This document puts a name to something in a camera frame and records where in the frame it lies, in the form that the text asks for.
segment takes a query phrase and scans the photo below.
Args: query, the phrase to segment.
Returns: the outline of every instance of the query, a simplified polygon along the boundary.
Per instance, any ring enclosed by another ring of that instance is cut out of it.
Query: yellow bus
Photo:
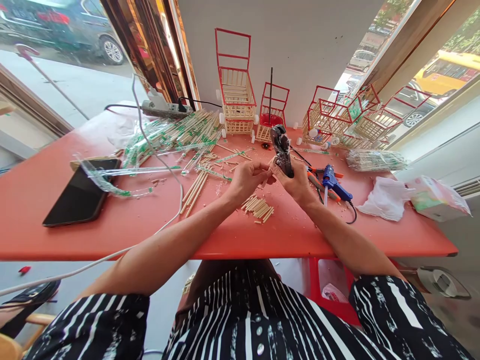
[[[413,78],[422,91],[448,97],[480,72],[480,56],[439,50]]]

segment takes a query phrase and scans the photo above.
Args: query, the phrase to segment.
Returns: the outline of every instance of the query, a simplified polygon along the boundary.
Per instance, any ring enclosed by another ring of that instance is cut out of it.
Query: license plate
[[[37,21],[37,17],[30,11],[13,9],[11,12],[16,18],[25,19],[25,20],[34,21],[34,22]]]

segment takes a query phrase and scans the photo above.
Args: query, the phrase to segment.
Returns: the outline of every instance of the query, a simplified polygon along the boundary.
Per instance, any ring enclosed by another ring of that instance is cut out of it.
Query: woman's left hand
[[[240,206],[265,180],[269,185],[277,181],[267,163],[256,160],[242,162],[235,168],[233,180],[224,196]]]

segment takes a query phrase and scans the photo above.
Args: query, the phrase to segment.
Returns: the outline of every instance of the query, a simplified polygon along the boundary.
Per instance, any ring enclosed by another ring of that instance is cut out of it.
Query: white tissue paper
[[[377,176],[368,199],[356,208],[362,213],[379,216],[385,220],[400,221],[404,215],[405,202],[415,193],[415,189],[406,188],[402,181]]]

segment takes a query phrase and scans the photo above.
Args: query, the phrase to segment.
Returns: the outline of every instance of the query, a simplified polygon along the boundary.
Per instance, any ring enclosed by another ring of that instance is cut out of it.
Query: air conditioner vent
[[[453,188],[462,198],[480,194],[480,179],[463,183]]]

